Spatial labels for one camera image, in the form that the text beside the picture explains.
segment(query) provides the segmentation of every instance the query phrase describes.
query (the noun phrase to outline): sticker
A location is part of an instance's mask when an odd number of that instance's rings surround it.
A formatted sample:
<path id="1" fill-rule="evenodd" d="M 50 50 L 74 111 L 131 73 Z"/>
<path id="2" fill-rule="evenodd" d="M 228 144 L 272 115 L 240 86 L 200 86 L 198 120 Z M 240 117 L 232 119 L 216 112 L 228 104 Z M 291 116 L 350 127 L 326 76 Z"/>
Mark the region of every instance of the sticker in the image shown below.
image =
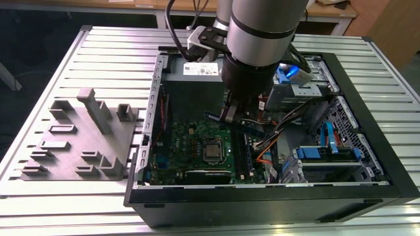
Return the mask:
<path id="1" fill-rule="evenodd" d="M 184 64 L 184 75 L 219 75 L 218 63 L 187 62 Z"/>
<path id="2" fill-rule="evenodd" d="M 274 176 L 274 178 L 278 178 L 278 171 L 275 170 L 274 167 L 270 168 L 270 173 Z"/>
<path id="3" fill-rule="evenodd" d="M 136 5 L 136 7 L 154 8 L 154 5 Z"/>
<path id="4" fill-rule="evenodd" d="M 258 108 L 264 111 L 264 107 L 266 107 L 266 102 L 260 101 L 258 104 Z"/>

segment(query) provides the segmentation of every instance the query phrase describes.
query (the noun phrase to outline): wooden desk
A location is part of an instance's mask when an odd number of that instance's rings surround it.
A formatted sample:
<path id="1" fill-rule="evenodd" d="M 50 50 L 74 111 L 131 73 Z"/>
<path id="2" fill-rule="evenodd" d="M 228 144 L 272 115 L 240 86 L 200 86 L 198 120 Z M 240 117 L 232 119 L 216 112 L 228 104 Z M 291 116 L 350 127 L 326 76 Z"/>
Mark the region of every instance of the wooden desk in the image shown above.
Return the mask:
<path id="1" fill-rule="evenodd" d="M 168 0 L 158 0 L 156 8 L 164 10 L 168 4 Z M 215 16 L 218 7 L 218 0 L 210 0 L 210 3 L 206 7 L 204 13 L 202 16 Z M 172 6 L 172 15 L 184 15 L 187 12 L 192 12 L 195 10 L 192 5 L 192 0 L 176 0 Z M 308 7 L 308 21 L 310 22 L 328 22 L 336 23 L 335 30 L 332 35 L 342 36 L 347 30 L 347 27 L 354 18 L 358 17 L 358 12 L 351 5 L 347 6 L 346 10 L 340 10 L 335 8 L 334 5 L 323 5 L 316 2 Z"/>
<path id="2" fill-rule="evenodd" d="M 20 10 L 46 10 L 68 12 L 100 12 L 156 15 L 158 27 L 164 29 L 166 7 L 168 0 L 135 0 L 132 2 L 108 2 L 108 0 L 0 0 L 0 8 Z M 202 16 L 216 16 L 218 0 L 210 0 Z M 192 0 L 176 0 L 171 15 L 194 16 Z M 332 5 L 315 3 L 308 7 L 310 22 L 336 23 L 332 35 L 343 35 L 354 18 L 356 10 L 348 6 L 346 10 Z"/>
<path id="3" fill-rule="evenodd" d="M 16 5 L 99 7 L 99 8 L 156 8 L 156 0 L 135 0 L 127 2 L 108 2 L 108 0 L 0 0 L 0 3 Z"/>

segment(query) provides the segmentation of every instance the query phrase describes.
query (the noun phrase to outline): metal bracket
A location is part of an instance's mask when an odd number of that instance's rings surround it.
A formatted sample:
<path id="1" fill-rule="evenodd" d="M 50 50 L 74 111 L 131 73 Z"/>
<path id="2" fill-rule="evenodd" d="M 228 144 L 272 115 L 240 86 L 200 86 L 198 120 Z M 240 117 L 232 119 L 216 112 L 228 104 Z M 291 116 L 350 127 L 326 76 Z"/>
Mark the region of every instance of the metal bracket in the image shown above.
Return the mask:
<path id="1" fill-rule="evenodd" d="M 306 84 L 306 86 L 292 85 L 295 97 L 322 97 L 322 91 L 314 83 Z"/>

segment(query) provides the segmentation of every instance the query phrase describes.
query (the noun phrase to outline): motherboard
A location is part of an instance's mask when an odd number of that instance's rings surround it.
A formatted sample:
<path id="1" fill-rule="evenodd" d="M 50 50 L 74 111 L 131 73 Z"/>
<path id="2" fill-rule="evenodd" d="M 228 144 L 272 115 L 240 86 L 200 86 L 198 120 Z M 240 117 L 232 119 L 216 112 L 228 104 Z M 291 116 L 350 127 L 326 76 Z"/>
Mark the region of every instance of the motherboard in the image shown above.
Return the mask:
<path id="1" fill-rule="evenodd" d="M 252 162 L 256 138 L 210 120 L 175 121 L 168 135 L 170 150 L 152 159 L 152 185 L 264 182 L 264 166 Z"/>

